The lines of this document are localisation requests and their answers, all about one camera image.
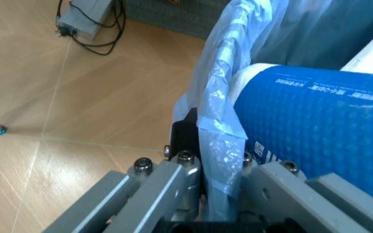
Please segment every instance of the gray box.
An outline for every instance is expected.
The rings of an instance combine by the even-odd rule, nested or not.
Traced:
[[[112,0],[74,0],[73,4],[78,6],[86,15],[96,22],[103,23],[112,7]],[[75,30],[77,36],[93,40],[100,29],[75,7],[70,6],[60,17],[58,23],[61,27],[67,27],[70,32]]]

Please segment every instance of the blue pole tip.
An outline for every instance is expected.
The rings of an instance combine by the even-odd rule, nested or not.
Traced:
[[[6,133],[7,130],[8,129],[5,126],[2,125],[2,129],[0,130],[0,135]]]

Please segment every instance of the blue yoga mat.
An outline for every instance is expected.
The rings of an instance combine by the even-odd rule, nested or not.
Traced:
[[[373,196],[373,74],[270,67],[234,109],[259,163],[293,160],[308,178],[335,172]]]

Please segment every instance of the wooden floor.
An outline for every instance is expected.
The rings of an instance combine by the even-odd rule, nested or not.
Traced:
[[[0,0],[0,232],[40,232],[109,170],[160,161],[204,44],[129,20],[94,55],[55,35],[56,4]]]

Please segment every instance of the metal bolt head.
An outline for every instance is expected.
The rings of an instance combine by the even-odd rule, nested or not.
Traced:
[[[296,163],[290,160],[282,161],[281,164],[291,173],[297,174],[299,172],[299,167],[297,167]]]
[[[170,147],[169,147],[169,145],[165,145],[164,146],[164,156],[166,158],[169,158],[169,156],[170,156]]]
[[[243,167],[248,167],[253,161],[253,156],[250,153],[245,152],[243,158]]]
[[[180,151],[176,154],[178,163],[183,166],[190,166],[194,164],[194,154],[188,150]]]
[[[148,176],[153,171],[153,163],[149,158],[140,158],[135,161],[133,168],[136,175]]]

